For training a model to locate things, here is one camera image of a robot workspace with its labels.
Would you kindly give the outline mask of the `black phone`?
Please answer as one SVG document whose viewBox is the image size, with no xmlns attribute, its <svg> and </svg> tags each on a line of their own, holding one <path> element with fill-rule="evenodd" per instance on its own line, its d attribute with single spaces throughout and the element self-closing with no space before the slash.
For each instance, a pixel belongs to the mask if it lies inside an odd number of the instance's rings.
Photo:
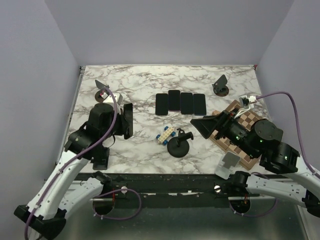
<svg viewBox="0 0 320 240">
<path fill-rule="evenodd" d="M 127 103 L 123 105 L 124 117 L 124 139 L 127 140 L 133 136 L 133 104 Z"/>
<path fill-rule="evenodd" d="M 183 115 L 194 114 L 194 99 L 191 92 L 180 93 L 180 112 Z"/>
<path fill-rule="evenodd" d="M 166 116 L 169 111 L 169 100 L 167 93 L 157 93 L 155 96 L 155 114 L 157 116 Z"/>
</svg>

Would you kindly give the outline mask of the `blue-edged phone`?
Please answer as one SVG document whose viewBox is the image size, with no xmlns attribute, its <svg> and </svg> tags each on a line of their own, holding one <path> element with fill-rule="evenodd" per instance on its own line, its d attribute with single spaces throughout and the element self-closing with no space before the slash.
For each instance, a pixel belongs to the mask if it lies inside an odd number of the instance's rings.
<svg viewBox="0 0 320 240">
<path fill-rule="evenodd" d="M 193 113 L 196 116 L 205 116 L 207 114 L 206 97 L 203 93 L 193 95 Z"/>
</svg>

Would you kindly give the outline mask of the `black pole phone stand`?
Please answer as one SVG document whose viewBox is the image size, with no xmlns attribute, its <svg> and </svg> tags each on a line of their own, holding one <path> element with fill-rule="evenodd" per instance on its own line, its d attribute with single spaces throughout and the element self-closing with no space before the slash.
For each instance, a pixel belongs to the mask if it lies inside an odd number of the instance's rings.
<svg viewBox="0 0 320 240">
<path fill-rule="evenodd" d="M 194 139 L 193 133 L 185 132 L 182 128 L 177 129 L 177 136 L 169 140 L 167 144 L 168 153 L 175 158 L 183 158 L 190 150 L 188 140 Z"/>
</svg>

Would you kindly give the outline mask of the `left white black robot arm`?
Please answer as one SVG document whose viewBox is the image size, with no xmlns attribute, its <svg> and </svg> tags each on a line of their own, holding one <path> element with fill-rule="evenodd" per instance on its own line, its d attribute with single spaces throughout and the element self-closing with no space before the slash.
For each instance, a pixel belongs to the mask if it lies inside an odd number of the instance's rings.
<svg viewBox="0 0 320 240">
<path fill-rule="evenodd" d="M 97 103 L 89 113 L 88 120 L 70 134 L 55 169 L 37 193 L 25 205 L 19 205 L 14 215 L 25 224 L 24 237 L 32 228 L 47 240 L 55 239 L 66 225 L 72 211 L 89 197 L 107 197 L 111 185 L 102 173 L 96 172 L 85 185 L 72 193 L 71 199 L 65 194 L 78 173 L 89 162 L 108 166 L 109 149 L 103 145 L 105 139 L 133 135 L 133 104 L 123 107 L 114 103 Z"/>
</svg>

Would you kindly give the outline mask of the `black smartphone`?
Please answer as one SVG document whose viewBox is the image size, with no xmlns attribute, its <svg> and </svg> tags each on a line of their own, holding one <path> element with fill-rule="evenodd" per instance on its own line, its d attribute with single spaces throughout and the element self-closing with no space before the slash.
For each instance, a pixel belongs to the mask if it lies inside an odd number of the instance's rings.
<svg viewBox="0 0 320 240">
<path fill-rule="evenodd" d="M 179 112 L 181 110 L 181 92 L 179 90 L 168 91 L 168 110 L 171 112 Z"/>
</svg>

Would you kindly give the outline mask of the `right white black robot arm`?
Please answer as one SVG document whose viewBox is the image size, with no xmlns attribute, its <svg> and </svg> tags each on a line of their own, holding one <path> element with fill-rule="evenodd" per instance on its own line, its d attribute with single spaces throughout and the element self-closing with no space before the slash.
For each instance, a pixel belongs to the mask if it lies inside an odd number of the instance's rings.
<svg viewBox="0 0 320 240">
<path fill-rule="evenodd" d="M 227 138 L 250 158 L 259 158 L 265 170 L 287 177 L 293 184 L 236 171 L 225 188 L 228 195 L 263 194 L 295 203 L 315 217 L 320 216 L 320 180 L 301 154 L 282 142 L 283 131 L 267 119 L 256 121 L 250 130 L 242 126 L 233 112 L 224 110 L 218 115 L 192 119 L 190 123 L 208 139 Z"/>
</svg>

